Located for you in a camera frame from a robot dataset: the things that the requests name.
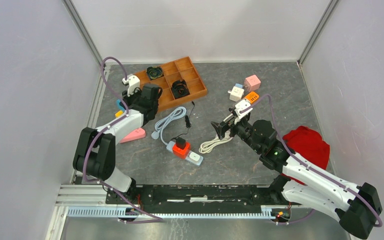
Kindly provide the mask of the yellow cube socket adapter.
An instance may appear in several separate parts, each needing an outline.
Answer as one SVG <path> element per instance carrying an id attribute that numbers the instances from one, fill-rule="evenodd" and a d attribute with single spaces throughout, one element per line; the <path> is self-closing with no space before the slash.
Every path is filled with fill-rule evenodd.
<path id="1" fill-rule="evenodd" d="M 123 113 L 124 113 L 123 110 L 119 110 L 118 112 L 115 113 L 115 118 L 119 118 Z"/>

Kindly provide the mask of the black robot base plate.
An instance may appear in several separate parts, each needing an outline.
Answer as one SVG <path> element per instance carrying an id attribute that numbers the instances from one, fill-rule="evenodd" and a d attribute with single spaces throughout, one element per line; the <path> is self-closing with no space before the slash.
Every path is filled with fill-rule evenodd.
<path id="1" fill-rule="evenodd" d="M 286 206 L 282 195 L 291 180 L 277 176 L 270 185 L 136 185 L 123 194 L 150 214 L 258 214 L 263 206 Z"/>

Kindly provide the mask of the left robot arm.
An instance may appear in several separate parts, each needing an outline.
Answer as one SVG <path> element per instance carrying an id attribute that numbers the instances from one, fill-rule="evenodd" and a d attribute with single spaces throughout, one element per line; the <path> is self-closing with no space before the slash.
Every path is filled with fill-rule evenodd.
<path id="1" fill-rule="evenodd" d="M 85 127 L 80 132 L 73 168 L 83 173 L 85 181 L 89 175 L 118 190 L 117 196 L 125 204 L 136 200 L 137 190 L 131 186 L 135 181 L 116 167 L 116 146 L 128 134 L 155 119 L 162 93 L 160 86 L 147 83 L 134 94 L 121 116 L 97 128 Z"/>

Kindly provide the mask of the red cube socket adapter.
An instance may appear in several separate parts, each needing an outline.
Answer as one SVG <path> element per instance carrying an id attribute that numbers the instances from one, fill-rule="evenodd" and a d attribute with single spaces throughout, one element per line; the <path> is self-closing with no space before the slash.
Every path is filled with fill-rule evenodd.
<path id="1" fill-rule="evenodd" d="M 191 150 L 191 145 L 189 142 L 185 143 L 184 148 L 179 147 L 176 143 L 172 147 L 173 154 L 183 160 L 186 159 L 190 150 Z"/>

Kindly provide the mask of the blue square plug adapter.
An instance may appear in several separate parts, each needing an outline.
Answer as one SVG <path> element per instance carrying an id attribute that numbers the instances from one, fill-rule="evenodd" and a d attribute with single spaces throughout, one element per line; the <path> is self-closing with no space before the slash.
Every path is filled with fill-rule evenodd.
<path id="1" fill-rule="evenodd" d="M 125 112 L 126 109 L 124 108 L 124 105 L 122 104 L 121 100 L 120 99 L 117 99 L 116 100 L 116 106 L 118 107 L 118 109 L 122 112 Z"/>

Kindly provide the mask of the black power adapter plug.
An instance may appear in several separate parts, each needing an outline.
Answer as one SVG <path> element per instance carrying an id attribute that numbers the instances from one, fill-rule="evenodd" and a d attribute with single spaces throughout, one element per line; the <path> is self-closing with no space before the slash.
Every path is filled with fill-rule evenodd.
<path id="1" fill-rule="evenodd" d="M 184 150 L 186 145 L 187 145 L 187 142 L 184 138 L 182 137 L 177 137 L 175 139 L 175 145 L 178 149 L 181 149 L 181 150 Z"/>

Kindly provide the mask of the light blue power strip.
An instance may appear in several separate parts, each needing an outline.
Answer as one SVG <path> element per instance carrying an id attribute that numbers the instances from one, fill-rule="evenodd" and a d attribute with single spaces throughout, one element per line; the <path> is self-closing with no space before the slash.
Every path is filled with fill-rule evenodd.
<path id="1" fill-rule="evenodd" d="M 172 150 L 172 147 L 174 146 L 176 142 L 175 141 L 170 141 L 167 146 L 166 146 L 166 149 L 170 152 L 170 153 L 173 153 L 173 150 Z M 204 160 L 204 157 L 194 151 L 191 150 L 190 148 L 190 152 L 189 154 L 187 155 L 186 159 L 182 159 L 182 160 L 185 160 L 195 166 L 200 166 Z"/>

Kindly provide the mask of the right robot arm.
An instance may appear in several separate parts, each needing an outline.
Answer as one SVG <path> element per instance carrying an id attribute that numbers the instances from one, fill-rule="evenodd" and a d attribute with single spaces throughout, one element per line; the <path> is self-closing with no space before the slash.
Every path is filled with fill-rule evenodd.
<path id="1" fill-rule="evenodd" d="M 230 115 L 211 125 L 217 137 L 239 137 L 259 155 L 265 167 L 287 177 L 283 185 L 269 189 L 273 203 L 287 200 L 308 206 L 330 216 L 362 240 L 369 238 L 373 228 L 383 225 L 383 208 L 375 186 L 368 182 L 358 185 L 316 166 L 279 140 L 270 121 L 260 119 L 250 124 L 248 120 L 248 116 Z"/>

